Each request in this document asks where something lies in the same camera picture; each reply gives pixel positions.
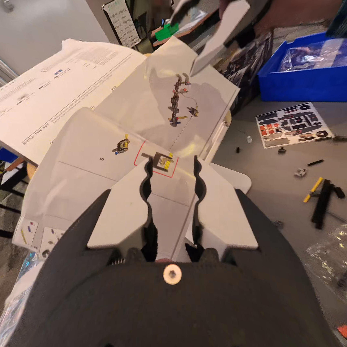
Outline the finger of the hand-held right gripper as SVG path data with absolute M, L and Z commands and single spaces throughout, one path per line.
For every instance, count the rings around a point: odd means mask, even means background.
M 200 0 L 181 0 L 175 7 L 169 20 L 169 23 L 171 25 L 180 23 L 188 14 L 189 10 L 194 7 L 197 7 L 200 2 Z
M 227 42 L 230 40 L 229 37 L 249 9 L 250 5 L 245 0 L 229 3 L 223 12 L 223 17 L 215 34 L 206 42 L 202 52 L 194 59 L 190 70 L 191 77 L 195 76 L 223 53 Z

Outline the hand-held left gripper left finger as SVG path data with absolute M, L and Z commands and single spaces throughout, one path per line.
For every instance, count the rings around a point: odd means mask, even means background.
M 153 244 L 153 216 L 148 202 L 153 159 L 142 161 L 110 190 L 87 247 L 127 251 Z

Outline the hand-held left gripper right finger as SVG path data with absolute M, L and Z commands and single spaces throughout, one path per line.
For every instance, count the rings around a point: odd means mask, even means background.
M 223 261 L 230 249 L 258 248 L 235 188 L 198 157 L 194 158 L 194 245 L 214 249 Z

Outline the lego instruction booklet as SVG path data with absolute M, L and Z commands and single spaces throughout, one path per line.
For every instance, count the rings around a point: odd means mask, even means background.
M 211 162 L 240 89 L 171 38 L 149 57 L 102 42 L 63 49 L 1 89 L 1 141 L 38 165 L 14 243 L 46 258 L 105 190 L 153 159 L 158 256 L 171 258 L 194 198 L 194 156 Z

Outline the dark lego beam subassembly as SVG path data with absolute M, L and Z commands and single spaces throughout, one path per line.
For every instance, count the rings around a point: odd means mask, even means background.
M 302 201 L 303 203 L 308 203 L 314 197 L 318 199 L 310 220 L 317 230 L 323 229 L 327 214 L 332 215 L 337 220 L 346 223 L 344 219 L 341 219 L 337 215 L 328 211 L 332 194 L 335 194 L 338 199 L 346 199 L 345 192 L 339 186 L 332 184 L 332 182 L 328 179 L 319 177 Z

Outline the lego sticker sheet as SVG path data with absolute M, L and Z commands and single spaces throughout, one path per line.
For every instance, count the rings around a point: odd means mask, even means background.
M 335 137 L 312 102 L 258 115 L 255 120 L 265 149 Z

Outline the green plastic bin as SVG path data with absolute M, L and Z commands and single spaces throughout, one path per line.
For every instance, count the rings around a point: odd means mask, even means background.
M 179 24 L 176 23 L 171 25 L 170 23 L 165 24 L 161 30 L 155 32 L 155 38 L 157 41 L 162 41 L 173 36 L 179 30 Z

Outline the white book stand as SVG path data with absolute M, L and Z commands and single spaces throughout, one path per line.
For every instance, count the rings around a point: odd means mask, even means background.
M 231 112 L 228 111 L 223 119 L 223 121 L 219 124 L 219 127 L 215 131 L 213 137 L 207 143 L 206 149 L 204 149 L 204 153 L 202 154 L 203 160 L 210 165 L 210 167 L 217 172 L 222 178 L 227 180 L 235 189 L 241 190 L 244 194 L 247 194 L 252 186 L 251 179 L 242 174 L 240 172 L 231 170 L 229 168 L 217 165 L 212 163 L 212 160 L 231 124 L 232 115 Z

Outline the handwritten whiteboard sign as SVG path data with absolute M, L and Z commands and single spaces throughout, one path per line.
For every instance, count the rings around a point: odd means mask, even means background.
M 132 49 L 141 42 L 125 0 L 113 0 L 103 4 L 102 11 L 121 46 Z

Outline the clear plastic bag bundle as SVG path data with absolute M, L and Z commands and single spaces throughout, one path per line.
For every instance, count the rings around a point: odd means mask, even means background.
M 284 55 L 278 72 L 346 67 L 347 39 L 334 38 L 308 46 L 290 48 Z

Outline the small clear plastic bag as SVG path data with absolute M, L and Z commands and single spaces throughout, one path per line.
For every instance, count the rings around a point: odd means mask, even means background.
M 309 247 L 306 268 L 342 301 L 347 301 L 347 225 L 341 224 Z

